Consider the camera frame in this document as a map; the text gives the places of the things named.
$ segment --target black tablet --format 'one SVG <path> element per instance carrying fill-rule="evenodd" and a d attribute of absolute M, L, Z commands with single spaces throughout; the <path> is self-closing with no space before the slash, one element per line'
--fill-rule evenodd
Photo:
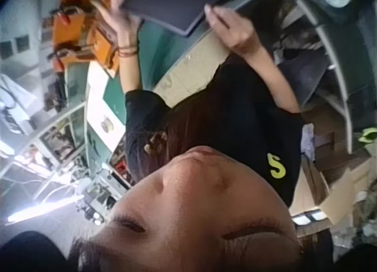
<path fill-rule="evenodd" d="M 205 4 L 219 0 L 125 0 L 121 8 L 188 36 L 204 15 Z"/>

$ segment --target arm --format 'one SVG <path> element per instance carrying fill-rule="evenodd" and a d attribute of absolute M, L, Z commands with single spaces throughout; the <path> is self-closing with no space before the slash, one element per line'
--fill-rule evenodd
<path fill-rule="evenodd" d="M 106 23 L 117 33 L 119 49 L 119 74 L 123 93 L 141 89 L 140 67 L 138 58 L 137 31 L 140 28 L 139 17 L 125 14 L 119 10 L 123 0 L 111 0 L 107 9 L 97 1 L 92 4 L 98 9 Z"/>
<path fill-rule="evenodd" d="M 206 5 L 206 17 L 220 40 L 242 57 L 267 85 L 275 104 L 288 112 L 300 112 L 299 104 L 287 80 L 262 47 L 253 24 L 233 10 Z"/>
<path fill-rule="evenodd" d="M 290 113 L 300 112 L 296 96 L 289 83 L 264 48 L 258 50 L 253 57 L 247 57 L 245 61 L 267 85 L 276 106 Z"/>
<path fill-rule="evenodd" d="M 130 40 L 127 36 L 118 36 L 119 47 L 129 46 L 129 43 Z M 124 94 L 134 89 L 141 89 L 138 53 L 130 57 L 119 57 L 119 75 Z"/>

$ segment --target black t-shirt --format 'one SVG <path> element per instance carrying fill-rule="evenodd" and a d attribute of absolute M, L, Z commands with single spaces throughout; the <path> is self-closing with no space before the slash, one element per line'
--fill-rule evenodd
<path fill-rule="evenodd" d="M 238 59 L 226 61 L 214 78 L 219 80 L 201 92 L 221 93 L 225 100 L 206 145 L 255 170 L 290 206 L 301 163 L 302 117 L 278 108 L 262 79 Z M 125 104 L 126 157 L 132 174 L 143 164 L 136 151 L 143 153 L 170 108 L 157 94 L 142 90 L 128 92 Z"/>

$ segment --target wrist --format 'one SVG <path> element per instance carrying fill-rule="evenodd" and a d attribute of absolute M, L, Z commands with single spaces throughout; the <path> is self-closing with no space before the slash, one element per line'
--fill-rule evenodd
<path fill-rule="evenodd" d="M 258 64 L 265 62 L 265 60 L 270 59 L 270 55 L 264 46 L 260 46 L 256 51 L 250 54 L 246 54 L 243 59 L 252 67 L 258 66 Z"/>
<path fill-rule="evenodd" d="M 118 47 L 138 47 L 137 34 L 118 33 Z"/>

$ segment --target hand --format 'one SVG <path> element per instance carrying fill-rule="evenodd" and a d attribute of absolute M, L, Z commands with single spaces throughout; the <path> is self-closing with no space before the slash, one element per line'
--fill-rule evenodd
<path fill-rule="evenodd" d="M 218 6 L 206 5 L 204 11 L 217 37 L 243 59 L 253 58 L 263 48 L 250 20 L 234 10 Z"/>
<path fill-rule="evenodd" d="M 118 38 L 130 37 L 137 42 L 137 31 L 141 25 L 141 19 L 119 10 L 123 0 L 111 0 L 111 8 L 107 9 L 98 1 L 91 1 L 106 23 L 117 33 Z"/>

